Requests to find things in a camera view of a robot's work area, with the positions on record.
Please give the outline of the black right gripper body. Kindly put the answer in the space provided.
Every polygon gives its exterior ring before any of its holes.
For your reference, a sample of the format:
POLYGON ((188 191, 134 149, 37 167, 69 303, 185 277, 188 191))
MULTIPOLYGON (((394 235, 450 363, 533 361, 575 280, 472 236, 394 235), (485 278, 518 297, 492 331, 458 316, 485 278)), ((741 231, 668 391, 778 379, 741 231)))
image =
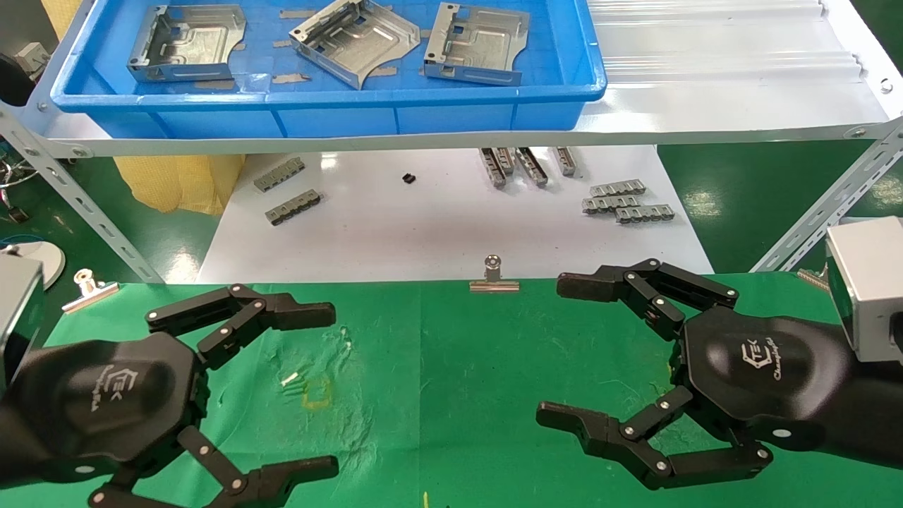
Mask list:
POLYGON ((717 440, 902 464, 901 364, 862 363, 841 326, 711 308, 674 352, 686 412, 717 440))

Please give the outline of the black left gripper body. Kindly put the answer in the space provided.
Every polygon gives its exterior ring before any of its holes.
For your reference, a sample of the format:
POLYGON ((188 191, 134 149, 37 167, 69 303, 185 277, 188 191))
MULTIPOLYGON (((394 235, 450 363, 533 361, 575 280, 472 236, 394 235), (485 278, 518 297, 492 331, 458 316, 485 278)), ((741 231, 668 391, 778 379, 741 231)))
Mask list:
POLYGON ((2 396, 2 488, 153 476, 183 453, 177 436, 209 396, 197 354, 165 332, 31 351, 2 396))

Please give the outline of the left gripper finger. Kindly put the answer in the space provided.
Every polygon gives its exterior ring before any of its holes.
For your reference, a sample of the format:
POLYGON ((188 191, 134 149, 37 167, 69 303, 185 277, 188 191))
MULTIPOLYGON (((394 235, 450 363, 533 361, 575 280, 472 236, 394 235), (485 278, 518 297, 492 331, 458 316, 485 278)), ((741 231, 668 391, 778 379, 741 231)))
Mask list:
POLYGON ((335 325, 332 303, 298 303, 290 293, 262 294, 245 285, 225 286, 156 308, 146 315, 150 332, 180 337, 216 325, 198 344, 203 366, 217 370, 269 330, 305 330, 335 325))
MULTIPOLYGON (((222 486, 207 507, 284 507, 300 483, 326 480, 339 473, 338 459, 331 454, 264 465, 241 473, 194 425, 184 428, 176 441, 222 486)), ((136 495, 133 488, 138 479, 137 469, 121 469, 92 493, 88 506, 174 507, 168 502, 136 495)))

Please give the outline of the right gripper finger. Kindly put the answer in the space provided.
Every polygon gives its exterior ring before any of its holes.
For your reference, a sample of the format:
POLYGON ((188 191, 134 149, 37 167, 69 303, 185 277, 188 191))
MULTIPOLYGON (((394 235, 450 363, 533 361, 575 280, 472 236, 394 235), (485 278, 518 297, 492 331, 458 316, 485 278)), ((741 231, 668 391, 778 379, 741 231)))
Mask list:
POLYGON ((729 448, 667 456, 652 447, 651 438, 686 414, 693 402, 690 389, 677 387, 621 422, 607 413, 542 401, 536 421, 573 434, 584 454, 617 462, 649 490, 752 479, 771 464, 768 448, 736 434, 729 438, 729 448))
POLYGON ((733 309, 739 292, 657 258, 629 267, 603 265, 592 274, 562 273, 556 292, 564 298, 612 303, 620 301, 665 341, 680 338, 686 315, 672 302, 706 311, 733 309))

